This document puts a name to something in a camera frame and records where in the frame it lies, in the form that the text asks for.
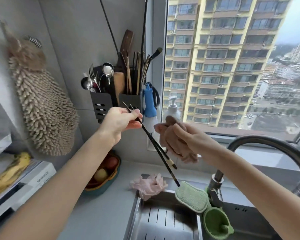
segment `countertop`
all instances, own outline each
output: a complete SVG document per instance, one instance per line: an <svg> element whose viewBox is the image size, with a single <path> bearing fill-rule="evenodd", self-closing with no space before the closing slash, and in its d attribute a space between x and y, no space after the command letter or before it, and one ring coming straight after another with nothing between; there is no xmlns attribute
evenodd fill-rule
<svg viewBox="0 0 300 240"><path fill-rule="evenodd" d="M136 190L129 189L130 181L141 174L161 173L171 178L164 166L122 161L120 173L112 185L99 197L82 194L58 240L123 240L127 230ZM208 184L211 175L186 169L174 170L179 181ZM231 183L222 185L225 202L253 206Z"/></svg>

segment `city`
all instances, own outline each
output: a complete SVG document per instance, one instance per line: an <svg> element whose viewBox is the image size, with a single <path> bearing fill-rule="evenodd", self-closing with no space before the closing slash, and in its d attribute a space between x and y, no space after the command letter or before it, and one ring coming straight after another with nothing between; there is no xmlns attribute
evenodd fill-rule
<svg viewBox="0 0 300 240"><path fill-rule="evenodd" d="M205 132L294 140L300 44L276 44L292 2L169 0L163 111L177 96L182 120Z"/></svg>

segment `black faucet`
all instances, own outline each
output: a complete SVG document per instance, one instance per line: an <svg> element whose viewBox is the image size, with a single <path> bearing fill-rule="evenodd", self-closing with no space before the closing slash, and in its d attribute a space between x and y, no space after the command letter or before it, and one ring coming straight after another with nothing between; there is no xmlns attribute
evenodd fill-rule
<svg viewBox="0 0 300 240"><path fill-rule="evenodd" d="M300 151L296 149L296 147L294 147L293 145L270 136L264 136L264 135L239 136L228 145L228 149L232 152L235 152L235 150L239 146L247 143L259 143L259 144L274 147L280 150L281 152L285 153L286 155L288 155L300 168ZM223 182L223 172L217 170L217 172L212 175L212 178L208 186L208 194L211 198L211 203L213 206L216 207L221 207L223 205L223 199L220 190L222 182ZM300 182L293 190L293 193L300 197Z"/></svg>

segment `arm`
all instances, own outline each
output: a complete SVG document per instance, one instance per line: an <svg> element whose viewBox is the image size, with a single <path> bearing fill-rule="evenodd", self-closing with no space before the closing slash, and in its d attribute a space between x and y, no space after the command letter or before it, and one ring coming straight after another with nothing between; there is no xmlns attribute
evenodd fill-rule
<svg viewBox="0 0 300 240"><path fill-rule="evenodd" d="M142 117L139 110L110 109L99 130L2 227L0 240L56 239L85 186L120 140L121 131L141 127L134 121L138 116Z"/></svg>
<svg viewBox="0 0 300 240"><path fill-rule="evenodd" d="M300 198L207 134L186 125L174 131L188 147L210 165L220 169L252 202L284 240L300 239Z"/></svg>

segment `black utensil holder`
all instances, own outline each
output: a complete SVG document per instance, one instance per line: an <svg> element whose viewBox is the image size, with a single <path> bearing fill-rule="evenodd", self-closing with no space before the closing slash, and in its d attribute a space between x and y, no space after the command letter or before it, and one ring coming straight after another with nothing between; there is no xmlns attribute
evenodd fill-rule
<svg viewBox="0 0 300 240"><path fill-rule="evenodd" d="M96 115L96 119L98 123L102 123L105 115L108 113L109 109L113 107L111 96L108 93L96 93L90 92L94 113ZM132 105L134 109L141 109L141 96L140 95L127 95L127 94L119 94L120 107L125 108L122 101L126 103L126 105Z"/></svg>

